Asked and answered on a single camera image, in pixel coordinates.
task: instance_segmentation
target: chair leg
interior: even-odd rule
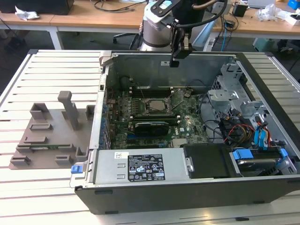
[[[116,44],[116,43],[117,43],[117,38],[126,37],[126,36],[131,36],[131,35],[135,35],[135,34],[124,33],[124,34],[118,34],[118,35],[115,35],[115,36],[113,36],[112,42],[113,42],[114,44]]]

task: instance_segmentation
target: side panel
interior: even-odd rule
[[[300,189],[300,181],[276,179],[191,185],[75,188],[93,214],[182,210],[270,203]]]

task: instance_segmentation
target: computer case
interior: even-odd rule
[[[68,15],[74,0],[0,0],[2,13],[14,13],[15,6],[24,11]]]

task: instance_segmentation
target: black plastic cover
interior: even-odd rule
[[[186,144],[183,146],[186,157],[191,158],[194,167],[189,172],[191,179],[239,177],[235,172],[229,152],[224,144]]]

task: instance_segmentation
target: white paper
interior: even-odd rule
[[[127,152],[127,151],[115,152],[114,153],[114,158],[115,159],[118,159],[118,158],[121,158],[121,159],[128,158],[128,155],[129,155],[129,152]]]
[[[284,20],[287,16],[290,16],[293,13],[281,10],[279,13],[275,15],[275,17]]]
[[[26,12],[23,10],[20,10],[15,6],[15,14],[22,20],[30,20],[30,19],[37,19],[39,18],[38,14],[36,12]]]

